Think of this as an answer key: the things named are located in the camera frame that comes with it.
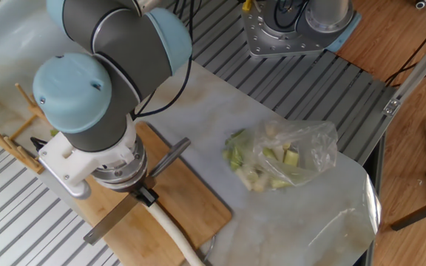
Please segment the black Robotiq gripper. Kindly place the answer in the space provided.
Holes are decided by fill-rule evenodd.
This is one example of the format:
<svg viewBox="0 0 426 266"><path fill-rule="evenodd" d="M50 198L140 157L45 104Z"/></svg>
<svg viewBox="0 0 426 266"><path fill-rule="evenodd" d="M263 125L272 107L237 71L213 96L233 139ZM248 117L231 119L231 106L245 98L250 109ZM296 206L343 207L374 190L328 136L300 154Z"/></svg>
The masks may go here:
<svg viewBox="0 0 426 266"><path fill-rule="evenodd" d="M149 187L149 182L146 180L127 180L118 186L120 192L133 192L138 191L137 200L142 202L145 206L151 207L158 201L158 194Z"/></svg>

